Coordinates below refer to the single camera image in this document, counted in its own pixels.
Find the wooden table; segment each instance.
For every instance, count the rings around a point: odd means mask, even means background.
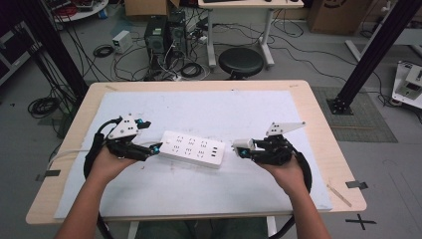
[[[302,1],[292,2],[290,0],[272,0],[271,2],[265,0],[245,0],[216,3],[204,3],[203,0],[199,0],[198,4],[201,8],[208,10],[208,26],[213,26],[213,23],[265,22],[265,31],[259,39],[259,45],[263,52],[267,68],[275,65],[267,45],[274,10],[304,7]],[[209,67],[216,67],[212,27],[208,29],[207,53]]]
[[[209,82],[144,82],[97,83],[85,97],[59,153],[81,147],[86,132],[97,112],[103,95],[108,92],[175,92],[175,91],[289,91],[305,127],[322,179],[329,184],[328,194],[332,203],[330,212],[363,211],[366,202],[358,188],[347,188],[346,182],[354,181],[353,175],[337,142],[320,110],[314,94],[305,81],[209,81]],[[51,169],[59,169],[59,176],[46,177],[26,220],[29,224],[61,223],[54,214],[62,197],[70,168],[76,158],[70,153],[58,158]],[[137,218],[118,218],[133,221]]]

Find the hand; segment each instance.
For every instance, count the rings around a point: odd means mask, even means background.
[[[136,160],[129,158],[117,158],[104,146],[94,161],[93,169],[89,178],[99,180],[108,184],[115,179],[125,168],[136,163]]]
[[[258,163],[258,165],[269,171],[289,196],[292,196],[295,192],[307,191],[304,182],[304,174],[293,155],[289,162],[281,166],[263,163]]]

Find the computer tower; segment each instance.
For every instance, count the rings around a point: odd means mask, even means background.
[[[151,16],[146,26],[144,39],[151,69],[168,69],[173,52],[167,16]]]
[[[168,18],[171,40],[173,43],[173,55],[175,58],[188,57],[186,41],[186,14],[184,11],[172,12]]]

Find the white power strip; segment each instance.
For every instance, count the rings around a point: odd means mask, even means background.
[[[161,142],[160,156],[212,168],[220,167],[226,146],[221,141],[175,131],[165,131]]]

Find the chair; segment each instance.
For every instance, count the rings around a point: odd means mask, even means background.
[[[260,73],[264,68],[264,60],[259,53],[249,48],[231,48],[220,55],[218,65],[230,74],[230,80],[244,80]]]

